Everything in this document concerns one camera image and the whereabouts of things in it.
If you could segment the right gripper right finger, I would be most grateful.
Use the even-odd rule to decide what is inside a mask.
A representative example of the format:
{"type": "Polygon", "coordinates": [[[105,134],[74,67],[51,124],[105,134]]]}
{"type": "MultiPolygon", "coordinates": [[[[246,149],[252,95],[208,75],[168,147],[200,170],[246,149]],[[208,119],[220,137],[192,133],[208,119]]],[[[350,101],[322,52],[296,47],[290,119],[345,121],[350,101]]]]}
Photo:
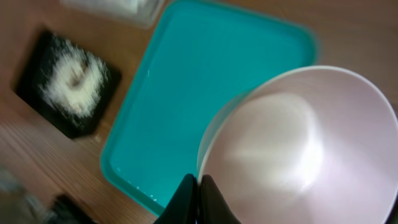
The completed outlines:
{"type": "Polygon", "coordinates": [[[204,175],[198,188],[199,224],[240,224],[210,175],[204,175]]]}

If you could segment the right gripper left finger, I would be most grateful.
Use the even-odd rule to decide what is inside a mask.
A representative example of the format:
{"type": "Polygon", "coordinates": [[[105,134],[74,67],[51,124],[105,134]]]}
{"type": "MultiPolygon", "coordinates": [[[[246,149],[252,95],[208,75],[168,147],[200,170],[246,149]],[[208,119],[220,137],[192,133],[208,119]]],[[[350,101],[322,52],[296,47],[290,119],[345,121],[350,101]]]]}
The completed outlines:
{"type": "Polygon", "coordinates": [[[197,179],[187,174],[154,224],[196,224],[197,179]]]}

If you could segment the black rectangular tray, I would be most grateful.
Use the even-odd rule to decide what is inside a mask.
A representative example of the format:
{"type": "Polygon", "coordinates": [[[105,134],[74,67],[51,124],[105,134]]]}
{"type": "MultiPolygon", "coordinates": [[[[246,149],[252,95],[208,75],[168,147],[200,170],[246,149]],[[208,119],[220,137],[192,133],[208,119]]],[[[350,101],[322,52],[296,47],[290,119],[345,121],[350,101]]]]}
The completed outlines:
{"type": "Polygon", "coordinates": [[[85,118],[69,115],[58,106],[45,102],[44,87],[50,83],[59,53],[67,49],[68,40],[49,30],[37,38],[28,63],[15,87],[15,93],[44,119],[70,139],[91,135],[99,125],[121,81],[121,72],[108,62],[104,63],[104,81],[99,86],[99,102],[93,113],[85,118]]]}

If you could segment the food scraps rice pile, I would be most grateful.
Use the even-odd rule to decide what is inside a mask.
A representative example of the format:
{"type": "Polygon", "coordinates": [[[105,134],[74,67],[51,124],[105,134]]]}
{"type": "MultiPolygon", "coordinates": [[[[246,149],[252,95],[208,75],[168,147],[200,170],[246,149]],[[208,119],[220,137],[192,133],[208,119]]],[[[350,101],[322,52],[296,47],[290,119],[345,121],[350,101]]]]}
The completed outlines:
{"type": "Polygon", "coordinates": [[[52,53],[55,64],[49,81],[40,87],[44,101],[67,116],[91,117],[108,80],[105,62],[70,40],[55,39],[52,53]]]}

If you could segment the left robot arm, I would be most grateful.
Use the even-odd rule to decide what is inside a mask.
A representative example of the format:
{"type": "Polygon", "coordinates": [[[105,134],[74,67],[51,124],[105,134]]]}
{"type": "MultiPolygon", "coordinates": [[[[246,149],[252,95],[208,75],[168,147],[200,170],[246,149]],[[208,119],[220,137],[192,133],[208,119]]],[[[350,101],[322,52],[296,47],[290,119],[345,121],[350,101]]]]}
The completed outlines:
{"type": "Polygon", "coordinates": [[[46,207],[1,167],[1,224],[96,224],[69,196],[57,195],[46,207]]]}

